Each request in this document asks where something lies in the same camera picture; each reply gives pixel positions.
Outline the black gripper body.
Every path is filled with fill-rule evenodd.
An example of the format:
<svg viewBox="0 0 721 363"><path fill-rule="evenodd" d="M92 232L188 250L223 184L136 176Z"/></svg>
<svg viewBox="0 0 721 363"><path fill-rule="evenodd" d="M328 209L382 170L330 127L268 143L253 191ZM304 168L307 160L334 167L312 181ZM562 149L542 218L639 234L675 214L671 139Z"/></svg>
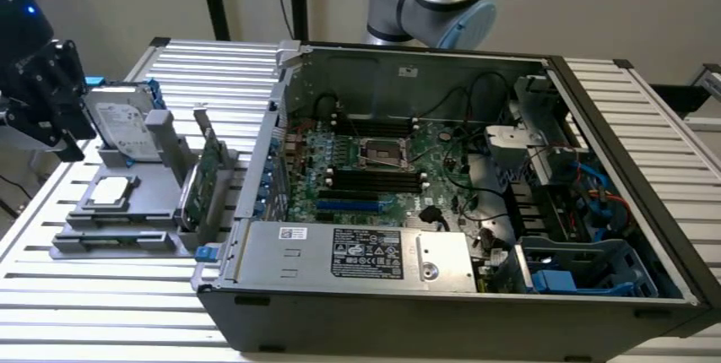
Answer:
<svg viewBox="0 0 721 363"><path fill-rule="evenodd" d="M53 28L34 0L1 0L1 92L12 92L16 63L53 39Z"/></svg>

